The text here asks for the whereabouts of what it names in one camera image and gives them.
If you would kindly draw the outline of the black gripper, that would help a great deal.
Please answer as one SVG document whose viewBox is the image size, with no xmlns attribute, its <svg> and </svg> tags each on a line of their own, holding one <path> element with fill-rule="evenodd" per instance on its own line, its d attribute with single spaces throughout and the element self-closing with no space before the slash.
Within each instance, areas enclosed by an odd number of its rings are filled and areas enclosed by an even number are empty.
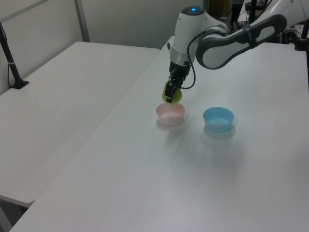
<svg viewBox="0 0 309 232">
<path fill-rule="evenodd" d="M 173 61 L 170 62 L 169 65 L 170 82 L 166 82 L 165 85 L 166 102 L 172 103 L 174 96 L 174 87 L 175 87 L 173 83 L 176 84 L 177 88 L 183 89 L 182 85 L 186 77 L 188 76 L 190 69 L 191 65 L 188 61 L 186 61 L 184 65 L 176 64 Z"/>
</svg>

